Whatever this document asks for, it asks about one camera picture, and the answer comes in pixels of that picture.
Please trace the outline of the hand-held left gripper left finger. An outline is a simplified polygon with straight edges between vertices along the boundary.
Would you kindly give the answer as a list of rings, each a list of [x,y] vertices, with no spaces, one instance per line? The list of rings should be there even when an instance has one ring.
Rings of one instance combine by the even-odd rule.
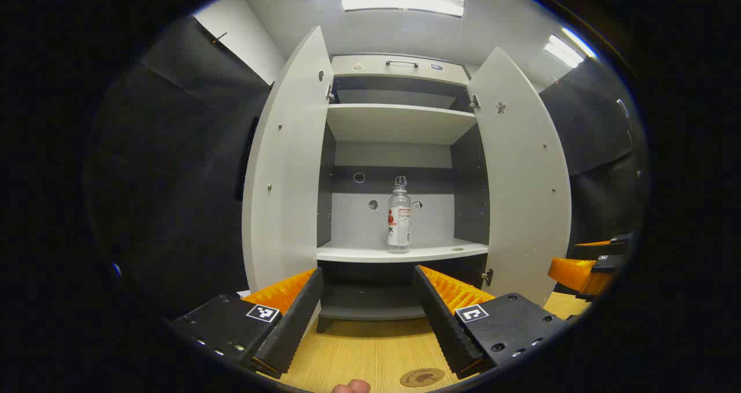
[[[247,371],[288,372],[325,288],[320,267],[248,296],[224,293],[175,319],[183,340]]]

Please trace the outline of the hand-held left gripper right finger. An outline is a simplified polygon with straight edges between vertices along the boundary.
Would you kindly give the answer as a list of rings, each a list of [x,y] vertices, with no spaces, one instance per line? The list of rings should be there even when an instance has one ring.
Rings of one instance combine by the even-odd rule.
[[[492,296],[421,265],[413,269],[412,287],[450,371],[460,379],[518,361],[572,323],[519,293]]]

